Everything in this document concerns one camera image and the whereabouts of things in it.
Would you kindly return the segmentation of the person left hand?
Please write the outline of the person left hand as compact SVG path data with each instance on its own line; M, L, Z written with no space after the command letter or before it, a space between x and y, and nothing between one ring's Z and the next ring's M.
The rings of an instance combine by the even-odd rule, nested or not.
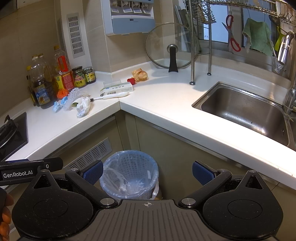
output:
M12 206L13 203L14 203L13 197L10 194L7 194L5 204L1 213L0 233L1 233L1 240L3 241L7 241L10 239L9 234L10 234L10 224L11 224L11 211L8 209L8 207Z

